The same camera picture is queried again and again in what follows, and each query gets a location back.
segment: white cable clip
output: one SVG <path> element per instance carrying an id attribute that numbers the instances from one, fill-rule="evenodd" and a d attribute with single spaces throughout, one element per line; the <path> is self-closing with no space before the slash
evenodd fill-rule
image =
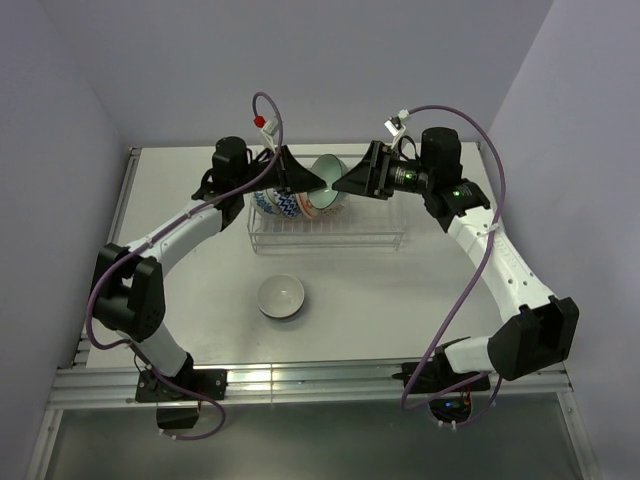
<path id="1" fill-rule="evenodd" d="M 411 118 L 409 114 L 409 110 L 400 110 L 398 115 L 395 117 L 390 117 L 385 123 L 384 126 L 387 127 L 389 133 L 393 135 L 393 140 L 391 141 L 391 148 L 395 149 L 402 137 L 410 136 L 409 130 L 407 130 L 407 122 Z"/>
<path id="2" fill-rule="evenodd" d="M 280 130 L 280 124 L 278 123 L 277 118 L 272 118 L 260 129 L 260 143 L 262 143 L 264 148 L 267 148 L 274 153 L 277 150 L 274 137 L 276 133 L 278 133 L 278 130 Z"/>
<path id="3" fill-rule="evenodd" d="M 491 225 L 489 225 L 489 227 L 484 232 L 481 232 L 479 236 L 486 237 L 491 232 L 497 231 L 499 228 L 500 228 L 500 224 L 499 223 L 492 223 Z"/>

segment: cable tie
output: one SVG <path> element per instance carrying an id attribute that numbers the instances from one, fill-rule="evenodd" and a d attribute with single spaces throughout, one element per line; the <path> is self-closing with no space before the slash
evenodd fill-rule
<path id="1" fill-rule="evenodd" d="M 500 224 L 499 223 L 492 223 L 489 228 L 487 228 L 484 232 L 480 233 L 481 237 L 486 237 L 487 235 L 489 235 L 491 232 L 495 232 L 500 228 Z"/>
<path id="2" fill-rule="evenodd" d="M 411 118 L 411 114 L 409 113 L 409 110 L 402 109 L 398 112 L 398 118 L 402 123 L 407 123 Z"/>

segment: metal bracket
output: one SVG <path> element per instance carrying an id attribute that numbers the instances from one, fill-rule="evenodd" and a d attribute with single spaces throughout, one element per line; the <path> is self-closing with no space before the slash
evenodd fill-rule
<path id="1" fill-rule="evenodd" d="M 456 383 L 462 382 L 463 380 L 467 380 L 475 375 L 478 372 L 469 372 L 469 373 L 461 373 L 456 374 L 450 372 L 449 375 L 443 376 L 442 370 L 437 366 L 433 365 L 435 362 L 431 361 L 427 363 L 425 368 L 420 373 L 418 377 L 418 381 L 409 392 L 410 395 L 414 395 L 417 393 L 437 393 L 445 388 L 448 388 Z M 402 372 L 396 373 L 393 375 L 393 378 L 396 380 L 402 380 L 404 387 L 406 388 L 413 372 L 415 372 L 416 367 L 418 366 L 418 362 L 407 362 L 402 364 Z M 480 380 L 476 380 L 472 384 L 469 385 L 472 392 L 486 392 L 491 388 L 491 384 L 489 382 L 489 377 L 481 378 Z"/>
<path id="2" fill-rule="evenodd" d="M 195 370 L 194 385 L 198 393 L 212 400 L 223 400 L 227 389 L 227 371 L 220 369 Z M 138 377 L 136 388 L 137 403 L 164 403 L 190 401 L 193 398 L 178 392 L 170 391 L 163 383 L 154 377 L 150 371 L 143 371 Z"/>

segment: blue and white bowl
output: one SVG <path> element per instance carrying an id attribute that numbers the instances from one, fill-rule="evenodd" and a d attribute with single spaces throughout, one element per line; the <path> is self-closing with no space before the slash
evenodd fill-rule
<path id="1" fill-rule="evenodd" d="M 296 201 L 295 195 L 287 195 L 286 193 L 279 192 L 278 190 L 274 190 L 273 193 L 276 203 L 285 217 L 296 218 L 300 215 L 300 206 Z"/>
<path id="2" fill-rule="evenodd" d="M 273 189 L 254 192 L 251 195 L 251 205 L 263 217 L 277 217 L 282 215 L 275 199 Z"/>

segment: white bowl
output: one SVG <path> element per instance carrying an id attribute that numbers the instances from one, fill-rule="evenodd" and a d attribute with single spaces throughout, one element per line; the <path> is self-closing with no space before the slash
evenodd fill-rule
<path id="1" fill-rule="evenodd" d="M 344 192 L 336 192 L 331 188 L 333 182 L 340 179 L 349 171 L 349 168 L 342 160 L 335 155 L 322 155 L 315 161 L 311 167 L 311 171 L 327 184 L 325 188 L 313 190 L 308 193 L 309 201 L 315 208 L 324 210 L 325 208 L 335 207 L 344 201 L 347 194 Z"/>
<path id="2" fill-rule="evenodd" d="M 267 317 L 283 320 L 295 315 L 304 303 L 304 287 L 292 275 L 274 275 L 258 287 L 258 308 Z"/>

